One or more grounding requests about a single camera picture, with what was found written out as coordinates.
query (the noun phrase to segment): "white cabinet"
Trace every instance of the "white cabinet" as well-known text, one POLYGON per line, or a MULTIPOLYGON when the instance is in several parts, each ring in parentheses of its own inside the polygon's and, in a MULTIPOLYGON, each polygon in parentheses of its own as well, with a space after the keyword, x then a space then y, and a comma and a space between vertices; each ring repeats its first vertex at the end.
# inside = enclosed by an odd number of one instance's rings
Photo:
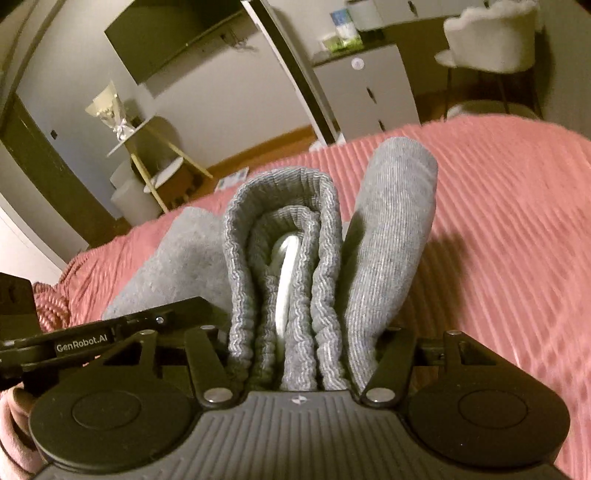
POLYGON ((460 15, 468 7, 486 7, 493 0, 440 0, 441 9, 445 17, 454 17, 460 15))
POLYGON ((374 0, 386 25, 460 15, 468 7, 487 7, 496 0, 374 0))
POLYGON ((443 16, 439 0, 374 0, 386 25, 443 16))
POLYGON ((396 45, 317 64, 314 73, 347 140, 418 123, 396 45))

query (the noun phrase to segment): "cabinet knob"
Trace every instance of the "cabinet knob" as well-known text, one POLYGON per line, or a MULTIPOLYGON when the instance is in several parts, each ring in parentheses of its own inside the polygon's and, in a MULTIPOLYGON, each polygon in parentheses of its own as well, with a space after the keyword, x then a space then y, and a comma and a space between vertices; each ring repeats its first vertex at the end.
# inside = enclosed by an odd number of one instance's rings
POLYGON ((351 66, 353 67, 353 70, 363 70, 363 67, 365 67, 365 62, 363 59, 355 57, 353 60, 351 60, 351 66))
POLYGON ((411 2, 411 0, 408 0, 408 7, 409 7, 410 11, 413 13, 413 15, 415 17, 418 17, 417 7, 414 5, 413 2, 411 2))

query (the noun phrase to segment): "white fabric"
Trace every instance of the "white fabric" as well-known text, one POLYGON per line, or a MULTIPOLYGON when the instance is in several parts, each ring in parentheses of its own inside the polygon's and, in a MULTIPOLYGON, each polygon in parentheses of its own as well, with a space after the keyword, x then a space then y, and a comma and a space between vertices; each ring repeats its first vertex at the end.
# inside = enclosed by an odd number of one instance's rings
MULTIPOLYGON (((164 184, 164 182, 170 180, 170 177, 172 177, 179 170, 181 165, 183 165, 183 158, 175 158, 168 165, 168 167, 160 170, 156 175, 152 177, 152 185, 154 185, 155 188, 160 188, 164 184)), ((150 188, 148 188, 147 185, 144 187, 144 193, 150 193, 150 188)))
MULTIPOLYGON (((459 115, 490 115, 492 113, 504 115, 505 105, 503 105, 503 102, 498 100, 469 100, 451 107, 447 112, 447 120, 459 115)), ((531 120, 540 120, 540 117, 530 108, 520 103, 509 103, 509 113, 531 120)))
POLYGON ((131 169, 131 162, 125 160, 111 175, 110 181, 116 189, 121 188, 126 181, 135 177, 134 171, 131 169))
POLYGON ((144 185, 135 177, 128 179, 115 191, 111 202, 123 213, 131 226, 158 218, 162 212, 156 200, 144 193, 144 185))
POLYGON ((435 60, 439 65, 443 65, 448 69, 454 69, 457 67, 456 61, 453 59, 451 50, 443 50, 435 55, 435 60))
POLYGON ((536 20, 533 0, 499 0, 490 8, 467 8, 443 29, 456 66, 516 73, 535 63, 536 20))
POLYGON ((287 234, 275 243, 271 253, 271 271, 279 275, 279 288, 275 302, 275 334, 277 336, 275 357, 281 364, 285 359, 285 329, 290 313, 293 272, 300 254, 300 247, 300 237, 296 234, 287 234))

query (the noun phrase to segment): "paper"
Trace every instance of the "paper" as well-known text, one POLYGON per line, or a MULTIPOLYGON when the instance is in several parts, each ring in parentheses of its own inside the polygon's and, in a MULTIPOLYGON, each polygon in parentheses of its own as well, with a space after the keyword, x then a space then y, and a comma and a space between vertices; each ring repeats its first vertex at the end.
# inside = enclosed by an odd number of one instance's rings
POLYGON ((238 185, 239 183, 242 183, 244 180, 246 180, 247 176, 248 176, 248 167, 245 167, 242 170, 238 170, 236 173, 232 173, 231 175, 228 175, 227 177, 222 178, 217 183, 216 189, 214 191, 218 192, 219 190, 226 190, 226 189, 231 188, 235 185, 238 185))

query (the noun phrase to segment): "logo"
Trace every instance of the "logo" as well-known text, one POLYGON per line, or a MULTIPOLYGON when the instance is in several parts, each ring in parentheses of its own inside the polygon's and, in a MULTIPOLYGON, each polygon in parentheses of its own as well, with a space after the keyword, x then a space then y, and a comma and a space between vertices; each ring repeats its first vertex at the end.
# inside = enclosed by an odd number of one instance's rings
POLYGON ((71 339, 67 342, 57 341, 54 344, 57 356, 69 355, 71 353, 79 352, 88 348, 96 347, 101 343, 110 343, 110 336, 106 330, 96 332, 92 336, 79 337, 71 339))
POLYGON ((304 403, 306 403, 308 401, 308 399, 303 395, 298 395, 296 397, 293 397, 291 399, 291 401, 293 403, 295 403, 296 405, 303 405, 304 403))

